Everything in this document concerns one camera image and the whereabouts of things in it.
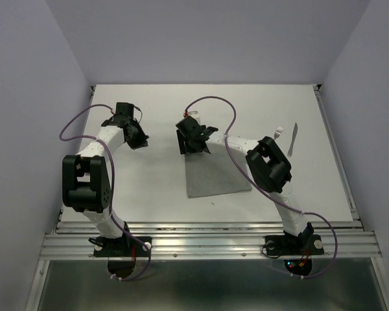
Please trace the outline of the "grey cloth napkin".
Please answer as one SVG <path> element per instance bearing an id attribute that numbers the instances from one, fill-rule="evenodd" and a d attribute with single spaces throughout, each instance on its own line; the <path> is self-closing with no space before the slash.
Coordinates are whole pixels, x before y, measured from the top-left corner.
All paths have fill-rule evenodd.
<path id="1" fill-rule="evenodd" d="M 239 172 L 247 172 L 245 155 L 239 149 L 229 152 L 223 144 L 209 147 L 210 152 L 185 154 L 188 198 L 250 192 L 252 186 Z"/>

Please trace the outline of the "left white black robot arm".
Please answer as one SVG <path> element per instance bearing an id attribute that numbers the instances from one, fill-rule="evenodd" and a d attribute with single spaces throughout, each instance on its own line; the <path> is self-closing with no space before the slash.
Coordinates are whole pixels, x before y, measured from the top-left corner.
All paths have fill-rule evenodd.
<path id="1" fill-rule="evenodd" d="M 89 144 L 62 160 L 63 204 L 84 215 L 98 229 L 99 236 L 89 242 L 95 252 L 107 257 L 114 253 L 125 255 L 137 247 L 145 255 L 151 250 L 150 242 L 134 237 L 128 224 L 113 209 L 114 152 L 124 144 L 132 150 L 148 145 L 148 136 L 134 117 L 139 110 L 134 104 L 118 102 L 96 136 L 82 135 Z"/>

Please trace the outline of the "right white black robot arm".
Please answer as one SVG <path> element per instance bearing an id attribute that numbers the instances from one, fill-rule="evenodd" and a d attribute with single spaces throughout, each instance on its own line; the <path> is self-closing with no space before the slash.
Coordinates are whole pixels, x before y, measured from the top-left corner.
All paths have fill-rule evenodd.
<path id="1" fill-rule="evenodd" d="M 184 117 L 176 127 L 181 154 L 223 151 L 252 186 L 274 202 L 283 235 L 265 237 L 269 256 L 300 255 L 310 248 L 314 229 L 295 206 L 290 183 L 292 166 L 273 138 L 243 139 L 201 125 L 192 116 Z"/>

